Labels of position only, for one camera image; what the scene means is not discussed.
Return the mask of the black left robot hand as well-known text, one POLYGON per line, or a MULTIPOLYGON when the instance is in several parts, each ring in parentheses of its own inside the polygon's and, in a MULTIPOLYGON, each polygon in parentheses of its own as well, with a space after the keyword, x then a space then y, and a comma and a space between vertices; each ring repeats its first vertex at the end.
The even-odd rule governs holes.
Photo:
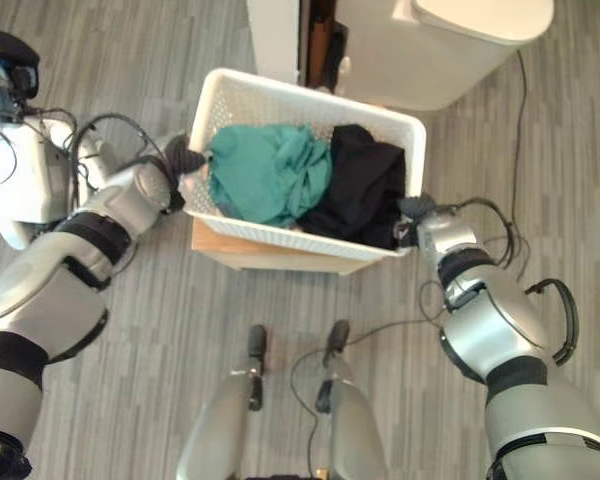
POLYGON ((176 186, 183 176, 197 172, 208 164, 204 153, 189 148, 189 141, 190 137, 182 133, 172 137, 164 149, 168 171, 176 186))

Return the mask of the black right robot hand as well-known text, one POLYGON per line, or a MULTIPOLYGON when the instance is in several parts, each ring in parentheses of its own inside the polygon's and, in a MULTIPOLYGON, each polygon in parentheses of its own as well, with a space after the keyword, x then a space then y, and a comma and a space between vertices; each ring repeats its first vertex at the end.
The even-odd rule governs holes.
POLYGON ((399 248, 418 246, 417 228, 419 223, 437 206, 430 195, 404 197, 397 201, 400 219, 395 224, 393 235, 399 248))

